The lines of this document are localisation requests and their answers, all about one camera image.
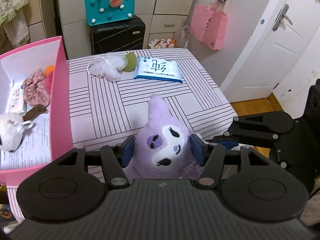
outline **pink box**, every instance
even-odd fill
[[[69,117],[69,68],[62,37],[53,37],[0,55],[0,113],[5,112],[13,82],[22,82],[36,70],[55,65],[50,103],[52,161],[73,148]],[[44,165],[0,171],[0,182],[17,186]]]

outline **embroidered mouth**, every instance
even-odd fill
[[[176,152],[176,154],[179,154],[181,152],[181,146],[178,145],[178,147],[179,147],[179,150]]]
[[[165,158],[165,159],[163,159],[163,160],[158,161],[157,163],[158,163],[157,167],[159,167],[159,166],[161,166],[161,165],[162,165],[162,166],[169,166],[169,165],[171,164],[171,160]]]

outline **small tissue package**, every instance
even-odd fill
[[[141,56],[137,58],[137,61],[133,79],[148,78],[182,83],[176,61]]]

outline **black suitcase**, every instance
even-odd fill
[[[146,25],[137,16],[132,19],[90,27],[92,55],[142,49]]]

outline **orange ball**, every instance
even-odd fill
[[[47,77],[49,75],[49,73],[52,71],[54,71],[54,66],[51,65],[45,69],[44,75]]]

